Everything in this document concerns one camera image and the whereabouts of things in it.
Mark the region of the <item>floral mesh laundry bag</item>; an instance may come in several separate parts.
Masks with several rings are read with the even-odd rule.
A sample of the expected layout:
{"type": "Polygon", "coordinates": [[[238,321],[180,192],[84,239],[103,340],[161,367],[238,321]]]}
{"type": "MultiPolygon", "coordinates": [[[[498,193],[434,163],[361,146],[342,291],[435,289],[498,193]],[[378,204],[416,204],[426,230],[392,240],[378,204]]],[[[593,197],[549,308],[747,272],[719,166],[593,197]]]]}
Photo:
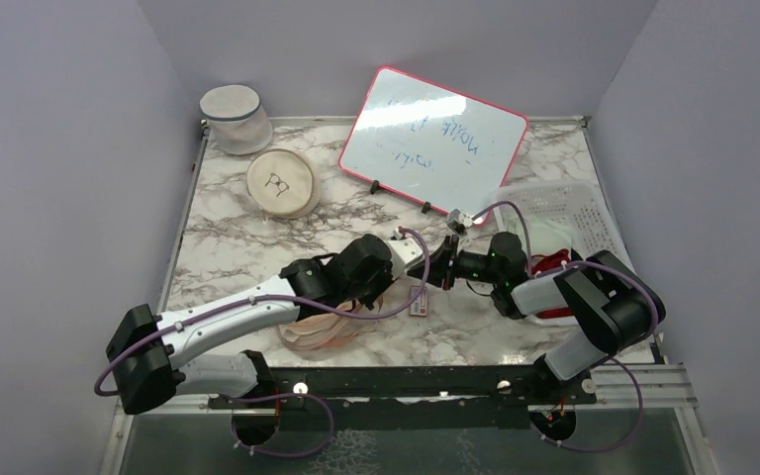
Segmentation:
{"type": "Polygon", "coordinates": [[[327,313],[276,328],[281,343],[293,351],[311,351],[348,345],[371,321],[327,313]]]}

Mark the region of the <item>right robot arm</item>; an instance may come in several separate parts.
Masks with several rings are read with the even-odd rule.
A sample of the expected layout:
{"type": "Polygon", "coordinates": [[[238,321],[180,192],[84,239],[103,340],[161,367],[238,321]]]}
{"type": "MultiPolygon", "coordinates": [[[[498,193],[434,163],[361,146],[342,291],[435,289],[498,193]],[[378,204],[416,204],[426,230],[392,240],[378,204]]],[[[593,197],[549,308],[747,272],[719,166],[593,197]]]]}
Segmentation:
{"type": "Polygon", "coordinates": [[[442,290],[458,279],[489,284],[498,313],[514,320],[568,310],[577,330],[538,357],[525,382],[543,402],[558,401],[583,373],[647,339],[665,319],[660,297],[607,250],[545,271],[530,271],[528,264],[520,237],[499,232],[484,253],[462,250],[458,237],[446,237],[407,273],[442,290]]]}

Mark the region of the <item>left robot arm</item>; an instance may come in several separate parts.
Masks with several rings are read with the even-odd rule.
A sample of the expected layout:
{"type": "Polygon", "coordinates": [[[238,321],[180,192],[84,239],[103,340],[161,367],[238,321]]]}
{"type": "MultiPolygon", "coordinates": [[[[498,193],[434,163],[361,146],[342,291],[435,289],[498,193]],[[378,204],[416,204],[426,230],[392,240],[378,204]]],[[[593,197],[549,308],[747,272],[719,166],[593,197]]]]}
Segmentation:
{"type": "Polygon", "coordinates": [[[104,376],[116,384],[128,415],[163,405],[183,393],[225,392],[248,406],[271,393],[257,356],[243,362],[192,366],[198,356],[229,341],[327,313],[357,301],[370,308],[423,257],[411,239],[365,235],[340,252],[297,259],[269,279],[200,307],[156,314],[147,304],[129,309],[106,347],[104,376]]]}

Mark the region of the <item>white cylindrical mesh laundry bag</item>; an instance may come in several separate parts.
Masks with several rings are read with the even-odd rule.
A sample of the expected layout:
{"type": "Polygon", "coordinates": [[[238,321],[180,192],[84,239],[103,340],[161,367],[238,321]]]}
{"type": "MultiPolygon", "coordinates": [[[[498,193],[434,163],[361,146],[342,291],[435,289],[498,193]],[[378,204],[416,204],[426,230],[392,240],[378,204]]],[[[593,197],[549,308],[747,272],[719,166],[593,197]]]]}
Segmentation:
{"type": "Polygon", "coordinates": [[[199,108],[217,146],[228,154],[256,153],[272,140],[273,127],[260,97],[248,86],[211,89],[200,99],[199,108]]]}

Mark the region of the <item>red garment in basket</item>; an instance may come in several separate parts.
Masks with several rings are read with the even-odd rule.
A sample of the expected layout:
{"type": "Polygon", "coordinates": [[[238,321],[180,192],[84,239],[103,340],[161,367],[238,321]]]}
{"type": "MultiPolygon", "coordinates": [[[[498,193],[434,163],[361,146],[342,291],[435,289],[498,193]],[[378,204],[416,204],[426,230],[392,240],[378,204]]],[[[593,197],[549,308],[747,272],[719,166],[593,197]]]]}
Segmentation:
{"type": "MultiPolygon", "coordinates": [[[[543,271],[552,270],[563,263],[571,262],[574,257],[573,250],[561,248],[552,254],[535,254],[532,260],[532,273],[534,275],[543,271]]],[[[573,312],[566,307],[541,311],[534,315],[541,325],[564,326],[571,325],[574,317],[573,312]]]]}

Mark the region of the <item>white garment in basket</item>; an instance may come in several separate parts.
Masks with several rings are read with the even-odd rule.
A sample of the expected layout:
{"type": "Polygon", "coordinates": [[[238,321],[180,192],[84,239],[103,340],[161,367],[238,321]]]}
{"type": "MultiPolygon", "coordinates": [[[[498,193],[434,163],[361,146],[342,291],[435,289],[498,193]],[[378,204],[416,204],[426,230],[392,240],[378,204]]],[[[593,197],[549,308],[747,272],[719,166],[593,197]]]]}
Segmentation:
{"type": "Polygon", "coordinates": [[[573,248],[571,229],[551,219],[537,216],[525,218],[532,254],[552,254],[561,248],[573,248]]]}

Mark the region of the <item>pink-framed whiteboard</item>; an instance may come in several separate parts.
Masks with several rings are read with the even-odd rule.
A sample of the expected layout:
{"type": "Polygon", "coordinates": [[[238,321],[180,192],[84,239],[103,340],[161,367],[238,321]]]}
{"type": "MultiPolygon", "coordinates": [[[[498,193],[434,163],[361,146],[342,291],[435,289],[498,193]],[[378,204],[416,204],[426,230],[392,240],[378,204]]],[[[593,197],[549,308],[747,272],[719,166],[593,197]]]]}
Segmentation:
{"type": "Polygon", "coordinates": [[[338,165],[437,212],[476,216],[505,183],[528,128],[520,113],[384,66],[338,165]]]}

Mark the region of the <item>black front mounting bar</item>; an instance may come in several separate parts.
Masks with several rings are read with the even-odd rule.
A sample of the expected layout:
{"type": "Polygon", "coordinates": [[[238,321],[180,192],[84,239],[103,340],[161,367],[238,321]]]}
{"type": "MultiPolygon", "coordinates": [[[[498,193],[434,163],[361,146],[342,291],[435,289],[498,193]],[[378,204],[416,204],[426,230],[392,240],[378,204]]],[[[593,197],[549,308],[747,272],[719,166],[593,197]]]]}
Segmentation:
{"type": "Polygon", "coordinates": [[[527,429],[533,407],[592,405],[583,373],[554,388],[532,365],[271,367],[263,386],[233,398],[209,391],[208,407],[265,433],[440,428],[527,429]]]}

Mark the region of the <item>white plastic basket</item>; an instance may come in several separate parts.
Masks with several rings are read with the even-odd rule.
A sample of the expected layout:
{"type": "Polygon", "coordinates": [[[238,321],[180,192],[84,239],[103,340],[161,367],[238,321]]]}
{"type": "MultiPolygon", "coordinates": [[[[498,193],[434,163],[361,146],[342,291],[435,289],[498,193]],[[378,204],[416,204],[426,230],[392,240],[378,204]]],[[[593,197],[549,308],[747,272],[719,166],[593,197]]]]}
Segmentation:
{"type": "Polygon", "coordinates": [[[627,267],[632,263],[601,189],[582,181],[529,182],[493,191],[485,203],[511,201],[524,218],[537,216],[568,226],[573,233],[572,261],[600,250],[613,253],[627,267]]]}

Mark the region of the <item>aluminium table edge rail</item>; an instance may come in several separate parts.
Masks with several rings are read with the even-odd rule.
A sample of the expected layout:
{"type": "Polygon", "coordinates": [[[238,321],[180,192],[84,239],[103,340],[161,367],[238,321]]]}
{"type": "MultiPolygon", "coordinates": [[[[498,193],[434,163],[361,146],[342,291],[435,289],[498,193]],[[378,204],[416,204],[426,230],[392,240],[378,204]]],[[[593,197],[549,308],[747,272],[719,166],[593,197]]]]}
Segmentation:
{"type": "Polygon", "coordinates": [[[183,164],[182,184],[173,195],[175,201],[171,208],[171,227],[167,237],[158,248],[161,254],[155,271],[157,282],[147,298],[147,303],[154,312],[160,313],[167,305],[169,289],[173,281],[173,273],[178,261],[181,242],[187,226],[210,133],[211,130],[206,125],[206,120],[201,119],[195,134],[195,147],[188,154],[187,161],[183,164]]]}

